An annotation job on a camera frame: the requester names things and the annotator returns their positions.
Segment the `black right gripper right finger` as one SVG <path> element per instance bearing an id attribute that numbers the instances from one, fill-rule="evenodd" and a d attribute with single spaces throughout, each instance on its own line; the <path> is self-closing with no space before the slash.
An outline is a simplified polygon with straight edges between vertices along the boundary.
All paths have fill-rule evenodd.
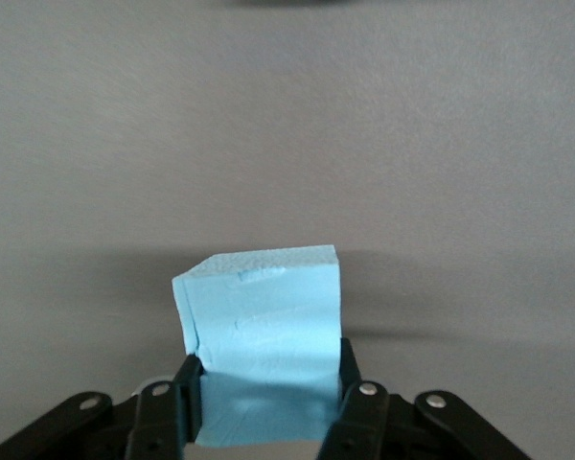
<path id="1" fill-rule="evenodd" d="M 339 376 L 339 414 L 316 460 L 532 460 L 448 391 L 426 391 L 408 402 L 364 379 L 347 338 Z"/>

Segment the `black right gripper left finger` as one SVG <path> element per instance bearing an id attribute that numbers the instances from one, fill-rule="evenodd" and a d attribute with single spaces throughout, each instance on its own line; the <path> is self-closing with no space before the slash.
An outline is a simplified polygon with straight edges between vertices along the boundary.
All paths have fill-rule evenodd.
<path id="1" fill-rule="evenodd" d="M 0 460 L 184 460 L 202 426 L 202 375 L 190 355 L 124 402 L 76 394 L 0 443 Z"/>

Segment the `light blue foam block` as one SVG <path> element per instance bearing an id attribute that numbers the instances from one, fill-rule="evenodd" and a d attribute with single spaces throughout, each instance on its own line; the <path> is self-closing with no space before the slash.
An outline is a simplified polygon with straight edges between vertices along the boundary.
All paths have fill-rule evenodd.
<path id="1" fill-rule="evenodd" d="M 331 245 L 214 255 L 172 280 L 203 368 L 196 441 L 319 441 L 340 399 L 341 285 Z"/>

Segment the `dark grey table mat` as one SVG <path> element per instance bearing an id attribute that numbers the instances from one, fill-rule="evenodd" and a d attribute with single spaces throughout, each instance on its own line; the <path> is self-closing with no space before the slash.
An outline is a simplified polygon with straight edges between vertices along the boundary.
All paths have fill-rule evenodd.
<path id="1" fill-rule="evenodd" d="M 364 377 L 575 460 L 575 0 L 0 0 L 0 442 L 315 244 Z"/>

